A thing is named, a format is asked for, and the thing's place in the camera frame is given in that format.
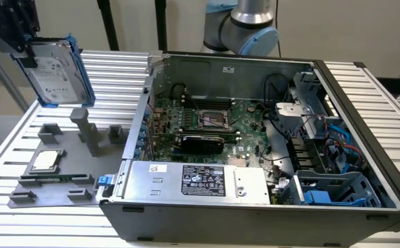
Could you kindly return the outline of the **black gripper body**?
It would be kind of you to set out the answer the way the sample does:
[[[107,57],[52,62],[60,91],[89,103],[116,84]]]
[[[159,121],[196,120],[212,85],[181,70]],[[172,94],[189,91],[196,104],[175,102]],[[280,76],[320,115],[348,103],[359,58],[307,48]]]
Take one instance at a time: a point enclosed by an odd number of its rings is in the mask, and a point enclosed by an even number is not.
[[[0,1],[0,34],[35,38],[40,31],[35,1]]]

